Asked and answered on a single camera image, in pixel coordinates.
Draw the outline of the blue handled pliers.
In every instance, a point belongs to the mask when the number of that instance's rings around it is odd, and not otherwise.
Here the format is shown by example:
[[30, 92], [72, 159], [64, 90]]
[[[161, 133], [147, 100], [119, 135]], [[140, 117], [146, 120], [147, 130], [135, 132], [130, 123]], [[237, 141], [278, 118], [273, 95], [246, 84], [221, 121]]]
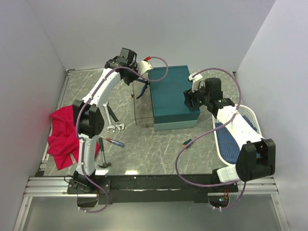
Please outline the blue handled pliers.
[[148, 88], [148, 86], [150, 85], [149, 81], [144, 80], [144, 79], [136, 79], [138, 82], [143, 83], [144, 86], [140, 92], [140, 94], [136, 97], [136, 99], [139, 99], [140, 97], [143, 96], [143, 94], [145, 93], [145, 90]]

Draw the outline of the teal tool box with drawer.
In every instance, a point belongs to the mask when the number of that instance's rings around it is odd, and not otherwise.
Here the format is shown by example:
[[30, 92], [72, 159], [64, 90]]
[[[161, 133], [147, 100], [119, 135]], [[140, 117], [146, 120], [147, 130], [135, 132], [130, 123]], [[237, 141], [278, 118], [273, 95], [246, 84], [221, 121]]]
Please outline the teal tool box with drawer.
[[133, 82], [133, 103], [135, 123], [137, 126], [153, 127], [155, 131], [194, 128], [200, 110], [189, 110], [184, 104], [183, 92], [192, 84], [188, 81], [188, 66], [170, 66], [168, 75], [162, 81], [151, 82], [139, 99], [144, 84]]

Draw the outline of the blue red screwdriver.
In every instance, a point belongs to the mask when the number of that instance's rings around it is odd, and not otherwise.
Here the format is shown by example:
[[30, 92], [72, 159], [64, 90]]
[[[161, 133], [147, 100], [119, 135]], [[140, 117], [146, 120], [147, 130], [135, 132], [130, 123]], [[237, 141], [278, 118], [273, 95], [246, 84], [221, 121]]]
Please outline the blue red screwdriver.
[[122, 142], [120, 142], [120, 141], [116, 141], [116, 140], [111, 139], [111, 138], [107, 138], [107, 137], [103, 137], [103, 136], [100, 136], [100, 138], [103, 138], [103, 139], [105, 139], [106, 141], [108, 141], [108, 142], [110, 142], [110, 143], [112, 143], [112, 144], [114, 144], [114, 145], [117, 145], [117, 146], [119, 146], [119, 147], [124, 147], [124, 146], [125, 146], [124, 143], [122, 143]]

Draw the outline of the black handled claw hammer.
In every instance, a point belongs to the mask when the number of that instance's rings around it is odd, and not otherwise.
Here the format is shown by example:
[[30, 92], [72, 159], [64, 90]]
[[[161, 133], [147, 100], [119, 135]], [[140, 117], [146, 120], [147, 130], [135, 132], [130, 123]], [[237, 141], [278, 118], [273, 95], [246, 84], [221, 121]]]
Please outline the black handled claw hammer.
[[103, 139], [99, 138], [98, 139], [98, 143], [99, 143], [99, 146], [100, 146], [100, 151], [101, 151], [101, 156], [102, 156], [102, 161], [103, 161], [103, 163], [101, 165], [98, 165], [98, 167], [100, 167], [100, 168], [108, 168], [112, 164], [111, 164], [111, 162], [106, 162], [105, 154], [104, 154]]

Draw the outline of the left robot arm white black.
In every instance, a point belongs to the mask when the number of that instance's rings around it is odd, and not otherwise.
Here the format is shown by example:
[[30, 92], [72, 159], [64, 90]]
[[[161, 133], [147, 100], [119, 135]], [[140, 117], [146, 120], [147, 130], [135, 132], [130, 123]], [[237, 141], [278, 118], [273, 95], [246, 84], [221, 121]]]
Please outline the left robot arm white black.
[[84, 193], [91, 193], [96, 187], [93, 179], [96, 145], [98, 135], [104, 128], [99, 107], [107, 101], [113, 87], [122, 79], [129, 84], [138, 77], [136, 58], [136, 52], [122, 48], [118, 56], [106, 62], [90, 92], [82, 100], [73, 102], [73, 119], [79, 141], [78, 164], [73, 179]]

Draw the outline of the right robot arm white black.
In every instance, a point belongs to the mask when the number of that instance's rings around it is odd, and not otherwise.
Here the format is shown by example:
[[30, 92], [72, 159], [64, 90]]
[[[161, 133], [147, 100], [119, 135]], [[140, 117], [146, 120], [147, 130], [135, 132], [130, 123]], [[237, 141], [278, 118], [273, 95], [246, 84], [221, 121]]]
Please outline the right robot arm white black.
[[223, 191], [228, 182], [251, 181], [271, 176], [275, 172], [276, 145], [272, 139], [264, 139], [238, 112], [237, 105], [223, 96], [219, 78], [204, 78], [201, 74], [189, 76], [192, 87], [184, 92], [184, 103], [190, 110], [205, 105], [219, 122], [225, 125], [240, 152], [236, 163], [217, 169], [211, 179], [211, 188]]

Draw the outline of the green orange stubby screwdriver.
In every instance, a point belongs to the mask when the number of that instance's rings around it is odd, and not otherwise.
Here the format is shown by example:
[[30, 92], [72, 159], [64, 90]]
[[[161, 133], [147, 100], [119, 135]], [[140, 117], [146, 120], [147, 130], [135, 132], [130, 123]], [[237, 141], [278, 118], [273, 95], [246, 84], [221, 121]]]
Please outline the green orange stubby screwdriver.
[[190, 144], [191, 141], [192, 141], [192, 139], [189, 139], [189, 140], [185, 141], [185, 142], [182, 144], [183, 148], [189, 148], [190, 145], [191, 145], [191, 144]]

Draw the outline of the silver combination wrench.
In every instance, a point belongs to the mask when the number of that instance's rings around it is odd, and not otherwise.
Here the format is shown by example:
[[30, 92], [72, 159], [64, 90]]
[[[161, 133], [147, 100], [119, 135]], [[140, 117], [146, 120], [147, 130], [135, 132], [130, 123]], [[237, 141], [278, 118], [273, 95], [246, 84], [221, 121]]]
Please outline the silver combination wrench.
[[103, 104], [103, 107], [105, 109], [105, 114], [106, 114], [106, 117], [107, 117], [107, 121], [108, 121], [108, 126], [107, 126], [107, 132], [115, 132], [115, 126], [113, 125], [112, 121], [111, 121], [111, 117], [110, 117], [110, 114], [109, 114], [109, 111], [108, 111], [108, 101], [106, 101], [104, 104]]

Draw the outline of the white plastic basket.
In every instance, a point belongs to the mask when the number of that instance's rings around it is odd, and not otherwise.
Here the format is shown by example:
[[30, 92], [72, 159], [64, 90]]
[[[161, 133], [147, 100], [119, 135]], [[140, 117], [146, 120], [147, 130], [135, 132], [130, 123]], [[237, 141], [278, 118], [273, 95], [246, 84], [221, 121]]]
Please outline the white plastic basket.
[[235, 119], [230, 124], [225, 126], [225, 128], [227, 128], [229, 133], [235, 139], [240, 150], [242, 146], [248, 141], [257, 142], [261, 141], [263, 138], [262, 134], [257, 133], [251, 128], [251, 126], [245, 121], [242, 115], [253, 115], [256, 118], [255, 113], [249, 107], [240, 105], [237, 110]]

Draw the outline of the blue checkered cloth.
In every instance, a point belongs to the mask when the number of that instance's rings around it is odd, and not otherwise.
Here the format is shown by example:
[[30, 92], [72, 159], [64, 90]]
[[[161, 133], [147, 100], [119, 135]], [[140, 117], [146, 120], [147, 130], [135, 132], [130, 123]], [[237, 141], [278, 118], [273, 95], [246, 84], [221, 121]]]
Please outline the blue checkered cloth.
[[[258, 121], [253, 115], [242, 115], [242, 117], [254, 131], [261, 134], [259, 132]], [[219, 127], [222, 125], [222, 123], [216, 122], [216, 120], [214, 119], [213, 125], [215, 127]], [[236, 164], [240, 149], [227, 128], [221, 128], [214, 131], [214, 136], [216, 141], [217, 153], [220, 160], [227, 165]]]

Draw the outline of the red cloth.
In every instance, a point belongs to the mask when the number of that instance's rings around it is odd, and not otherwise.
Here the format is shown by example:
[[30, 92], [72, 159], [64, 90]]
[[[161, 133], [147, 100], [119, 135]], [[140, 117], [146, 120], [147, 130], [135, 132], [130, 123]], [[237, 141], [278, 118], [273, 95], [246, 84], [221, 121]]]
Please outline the red cloth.
[[48, 137], [48, 153], [53, 156], [56, 167], [62, 170], [79, 162], [79, 140], [76, 137], [73, 106], [65, 106], [50, 114], [52, 133]]

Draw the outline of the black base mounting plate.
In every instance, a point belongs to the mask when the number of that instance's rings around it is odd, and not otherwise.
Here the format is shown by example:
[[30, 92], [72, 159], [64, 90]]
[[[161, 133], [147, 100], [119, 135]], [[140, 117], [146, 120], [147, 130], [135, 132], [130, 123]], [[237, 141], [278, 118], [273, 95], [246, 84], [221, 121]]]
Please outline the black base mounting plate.
[[93, 181], [103, 188], [100, 191], [85, 178], [70, 179], [68, 195], [85, 196], [78, 203], [85, 207], [95, 203], [138, 203], [138, 202], [182, 202], [208, 203], [208, 195], [217, 193], [237, 193], [236, 183], [218, 186], [218, 180], [211, 174], [184, 175], [187, 180], [202, 184], [190, 185], [177, 175], [118, 175], [95, 176]]

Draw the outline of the black handled adjustable wrench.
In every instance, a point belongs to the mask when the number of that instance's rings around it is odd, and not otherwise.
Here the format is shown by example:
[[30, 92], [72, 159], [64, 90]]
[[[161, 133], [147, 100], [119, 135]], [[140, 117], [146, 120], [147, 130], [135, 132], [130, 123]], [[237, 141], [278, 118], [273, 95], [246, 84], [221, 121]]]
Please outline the black handled adjustable wrench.
[[119, 119], [117, 118], [117, 116], [114, 114], [113, 110], [111, 109], [110, 106], [107, 106], [107, 109], [108, 109], [108, 112], [109, 112], [109, 115], [111, 116], [111, 118], [114, 120], [115, 122], [115, 127], [120, 130], [120, 131], [123, 131], [125, 129], [125, 124], [124, 123], [121, 123], [119, 121]]

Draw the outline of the aluminium frame rail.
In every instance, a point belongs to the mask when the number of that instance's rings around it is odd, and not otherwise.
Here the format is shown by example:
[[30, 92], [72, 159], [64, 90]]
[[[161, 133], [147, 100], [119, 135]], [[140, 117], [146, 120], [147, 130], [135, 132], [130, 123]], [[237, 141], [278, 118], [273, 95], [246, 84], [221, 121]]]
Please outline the aluminium frame rail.
[[[27, 181], [22, 205], [30, 206], [33, 197], [68, 196], [68, 183], [60, 177], [30, 177]], [[274, 204], [274, 209], [282, 231], [289, 231], [289, 226], [279, 191], [273, 177], [265, 177], [250, 181], [246, 184], [244, 195], [269, 194]]]

